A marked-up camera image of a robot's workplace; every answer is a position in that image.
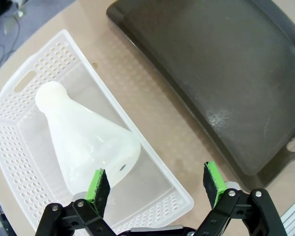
blue floor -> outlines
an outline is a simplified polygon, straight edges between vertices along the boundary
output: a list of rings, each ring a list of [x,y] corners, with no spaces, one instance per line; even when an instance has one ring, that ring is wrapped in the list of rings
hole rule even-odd
[[[12,5],[0,16],[0,67],[40,27],[73,2],[74,0],[29,0],[25,3],[26,14],[5,34],[4,22],[14,18],[17,12],[15,5]]]

white cone-shaped object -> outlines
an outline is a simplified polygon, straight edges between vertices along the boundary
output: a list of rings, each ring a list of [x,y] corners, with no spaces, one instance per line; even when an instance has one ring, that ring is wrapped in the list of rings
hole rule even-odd
[[[48,125],[69,191],[86,192],[95,170],[106,170],[115,186],[137,162],[141,145],[128,130],[73,101],[58,82],[41,86],[36,104]]]

basket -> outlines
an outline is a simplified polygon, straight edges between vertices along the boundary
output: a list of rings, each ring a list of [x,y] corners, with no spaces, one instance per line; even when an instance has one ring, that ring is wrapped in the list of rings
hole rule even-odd
[[[47,120],[34,101],[37,89],[48,81],[59,81],[72,99],[129,129],[141,142],[138,162],[108,197],[104,219],[116,234],[166,226],[193,207],[192,198],[62,30],[22,64],[0,93],[0,167],[35,230],[47,204],[66,206],[73,197],[61,175]]]

table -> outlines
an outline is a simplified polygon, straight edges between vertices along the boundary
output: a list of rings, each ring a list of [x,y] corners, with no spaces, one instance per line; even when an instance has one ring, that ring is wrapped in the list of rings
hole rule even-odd
[[[160,74],[106,17],[106,9],[112,2],[77,0],[51,19],[0,69],[0,90],[24,60],[58,31],[67,29],[139,130],[193,197],[194,208],[174,223],[197,228],[210,211],[202,185],[203,163],[214,160],[224,179],[235,178]],[[295,0],[275,2],[295,22]],[[282,215],[295,202],[295,161],[267,190]],[[34,235],[1,170],[0,203],[17,235]],[[231,221],[225,235],[245,235],[243,232],[245,227],[240,221]]]

screw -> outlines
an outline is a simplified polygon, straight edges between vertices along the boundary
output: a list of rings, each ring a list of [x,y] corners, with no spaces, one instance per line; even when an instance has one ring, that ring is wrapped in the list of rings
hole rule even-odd
[[[259,198],[259,197],[261,197],[261,195],[262,195],[262,193],[261,193],[260,191],[257,191],[257,192],[256,192],[256,197]]]
[[[52,208],[52,210],[53,210],[53,211],[58,210],[58,206],[57,206],[57,205],[54,205],[53,208]]]
[[[82,201],[78,202],[78,207],[83,207],[84,203]]]
[[[228,195],[230,195],[231,197],[235,196],[236,195],[236,192],[231,190],[228,192]]]

